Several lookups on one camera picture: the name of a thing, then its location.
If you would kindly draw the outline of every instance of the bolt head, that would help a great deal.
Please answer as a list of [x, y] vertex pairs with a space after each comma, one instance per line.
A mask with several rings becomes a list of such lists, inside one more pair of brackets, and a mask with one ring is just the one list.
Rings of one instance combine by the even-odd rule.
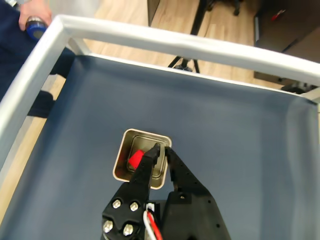
[[114, 209], [117, 209], [118, 207], [120, 207], [121, 206], [121, 202], [120, 202], [120, 200], [115, 200], [113, 203], [112, 203], [112, 207], [114, 208]]
[[132, 226], [131, 224], [127, 224], [127, 225], [124, 226], [123, 235], [129, 236], [133, 232], [134, 232], [134, 226]]
[[136, 202], [133, 202], [133, 203], [130, 205], [130, 209], [131, 209], [132, 212], [136, 211], [138, 208], [139, 208], [139, 205], [138, 205], [138, 203], [136, 203]]
[[103, 231], [107, 234], [114, 227], [114, 223], [110, 220], [105, 221], [103, 224]]

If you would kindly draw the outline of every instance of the white metal frame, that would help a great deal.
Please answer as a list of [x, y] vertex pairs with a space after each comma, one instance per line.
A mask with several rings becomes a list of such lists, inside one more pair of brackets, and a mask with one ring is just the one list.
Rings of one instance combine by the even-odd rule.
[[69, 43], [76, 54], [94, 56], [84, 38], [252, 69], [320, 86], [320, 65], [297, 57], [151, 27], [58, 15], [0, 102], [0, 168], [64, 47]]

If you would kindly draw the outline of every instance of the red wire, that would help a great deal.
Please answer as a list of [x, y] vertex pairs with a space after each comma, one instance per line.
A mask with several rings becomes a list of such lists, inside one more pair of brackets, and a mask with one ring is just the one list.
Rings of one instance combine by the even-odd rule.
[[159, 231], [159, 228], [157, 227], [157, 224], [155, 223], [155, 220], [153, 219], [153, 216], [149, 211], [147, 212], [147, 216], [149, 218], [149, 221], [150, 221], [151, 227], [154, 231], [154, 235], [155, 235], [156, 239], [163, 240], [161, 232]]

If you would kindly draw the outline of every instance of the tripod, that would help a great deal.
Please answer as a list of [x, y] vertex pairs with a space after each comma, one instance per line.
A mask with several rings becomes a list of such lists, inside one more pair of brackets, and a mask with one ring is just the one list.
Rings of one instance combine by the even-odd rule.
[[[215, 0], [200, 0], [198, 8], [196, 10], [195, 18], [193, 21], [192, 29], [191, 29], [191, 35], [198, 35], [201, 24], [205, 18], [206, 11], [211, 11], [213, 6], [214, 6]], [[182, 63], [179, 65], [176, 65], [177, 62], [182, 59]], [[169, 64], [169, 68], [175, 68], [179, 70], [184, 70], [188, 72], [192, 72], [192, 69], [188, 67], [188, 62], [190, 59], [188, 58], [183, 58], [182, 56], [176, 56], [175, 59]], [[194, 62], [194, 68], [196, 73], [200, 73], [199, 65], [198, 65], [198, 60], [193, 59]]]

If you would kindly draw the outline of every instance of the dark pants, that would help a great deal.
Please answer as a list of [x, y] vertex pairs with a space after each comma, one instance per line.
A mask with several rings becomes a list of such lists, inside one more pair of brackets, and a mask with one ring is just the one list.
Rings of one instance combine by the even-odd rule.
[[[19, 28], [20, 12], [0, 0], [0, 101], [10, 84], [37, 44], [28, 34]], [[75, 54], [65, 48], [51, 71], [51, 75], [67, 78]], [[46, 117], [54, 104], [50, 93], [41, 91], [36, 98], [29, 115]]]

